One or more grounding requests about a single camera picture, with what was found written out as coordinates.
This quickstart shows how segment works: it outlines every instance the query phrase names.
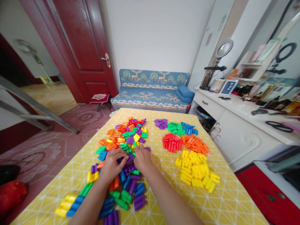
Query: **blue sofa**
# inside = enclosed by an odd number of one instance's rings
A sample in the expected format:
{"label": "blue sofa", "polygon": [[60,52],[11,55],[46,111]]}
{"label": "blue sofa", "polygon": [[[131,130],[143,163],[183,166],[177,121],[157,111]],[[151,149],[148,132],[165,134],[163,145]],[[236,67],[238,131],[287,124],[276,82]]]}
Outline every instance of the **blue sofa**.
{"label": "blue sofa", "polygon": [[111,99],[115,110],[136,108],[186,113],[188,103],[175,94],[180,85],[187,85],[189,74],[150,70],[120,70],[120,92]]}

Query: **hand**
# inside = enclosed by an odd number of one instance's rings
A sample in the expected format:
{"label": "hand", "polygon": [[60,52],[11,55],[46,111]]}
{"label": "hand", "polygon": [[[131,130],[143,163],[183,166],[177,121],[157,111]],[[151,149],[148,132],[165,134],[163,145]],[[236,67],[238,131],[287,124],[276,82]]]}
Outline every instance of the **hand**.
{"label": "hand", "polygon": [[153,166],[151,153],[142,144],[135,147],[134,165],[143,174]]}
{"label": "hand", "polygon": [[[121,157],[124,157],[124,159],[118,165],[117,159]],[[113,149],[109,151],[105,158],[99,180],[104,182],[106,185],[109,185],[119,175],[125,166],[127,159],[128,155],[123,149]]]}

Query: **drawer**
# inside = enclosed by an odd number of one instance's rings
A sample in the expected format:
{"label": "drawer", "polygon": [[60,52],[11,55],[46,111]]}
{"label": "drawer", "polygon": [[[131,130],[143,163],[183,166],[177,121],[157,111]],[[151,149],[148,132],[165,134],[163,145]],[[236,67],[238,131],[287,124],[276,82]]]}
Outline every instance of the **drawer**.
{"label": "drawer", "polygon": [[208,112],[215,120],[218,120],[225,108],[200,92],[196,92],[194,101],[197,102],[206,112]]}

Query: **yellow tablecloth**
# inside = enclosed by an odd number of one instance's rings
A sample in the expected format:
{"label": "yellow tablecloth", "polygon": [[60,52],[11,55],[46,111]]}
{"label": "yellow tablecloth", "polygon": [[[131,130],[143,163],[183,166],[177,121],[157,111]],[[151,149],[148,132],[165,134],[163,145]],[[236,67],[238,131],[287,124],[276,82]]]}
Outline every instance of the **yellow tablecloth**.
{"label": "yellow tablecloth", "polygon": [[[68,224],[69,218],[57,216],[54,213],[55,209],[59,207],[67,194],[78,195],[80,193],[86,183],[87,173],[91,165],[99,162],[95,154],[98,140],[106,138],[108,129],[126,121],[128,117],[138,120],[147,118],[145,127],[148,130],[148,138],[145,146],[152,148],[155,165],[205,224],[268,224],[196,116],[128,108],[120,109],[12,224]],[[208,165],[221,178],[221,183],[216,184],[213,193],[209,193],[206,189],[190,187],[179,180],[180,169],[174,166],[174,162],[176,157],[181,156],[181,151],[171,153],[163,149],[162,137],[169,132],[168,130],[160,130],[153,122],[155,119],[162,118],[168,119],[168,122],[180,123],[183,121],[196,126],[199,137],[203,139],[211,151],[207,156]],[[116,209],[121,212],[121,223],[166,224],[148,182],[144,178],[143,182],[146,186],[146,206],[138,212],[134,211],[133,205],[130,205],[128,211],[116,206]]]}

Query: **ladder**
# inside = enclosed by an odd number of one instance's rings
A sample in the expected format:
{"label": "ladder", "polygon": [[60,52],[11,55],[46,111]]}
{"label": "ladder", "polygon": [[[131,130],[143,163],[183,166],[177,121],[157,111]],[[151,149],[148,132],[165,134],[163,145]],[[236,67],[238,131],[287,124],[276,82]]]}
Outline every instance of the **ladder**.
{"label": "ladder", "polygon": [[3,108],[6,111],[9,111],[9,112],[17,115],[18,117],[21,117],[21,118],[25,119],[28,123],[30,123],[30,124],[32,124],[32,125],[40,128],[40,129],[42,129],[44,131],[47,131],[47,132],[50,131],[51,128],[47,127],[47,126],[45,126],[43,124],[41,124],[40,122],[37,121],[37,119],[56,121],[60,125],[64,126],[68,130],[70,130],[72,133],[79,134],[79,130],[77,130],[74,127],[72,127],[70,124],[68,124],[62,118],[60,118],[59,116],[55,115],[53,112],[51,112],[45,106],[43,106],[42,104],[38,103],[35,99],[33,99],[32,97],[30,97],[28,94],[26,94],[21,89],[19,89],[16,85],[14,85],[13,83],[9,82],[7,79],[3,78],[2,76],[0,76],[0,84],[1,84],[0,85],[0,89],[4,89],[4,90],[7,90],[7,91],[13,93],[14,95],[18,96],[23,101],[25,101],[26,103],[28,103],[29,105],[31,105],[34,108],[36,108],[38,111],[40,111],[43,114],[45,114],[45,116],[24,114],[20,110],[12,107],[11,105],[9,105],[9,104],[1,101],[1,100],[0,100],[0,108]]}

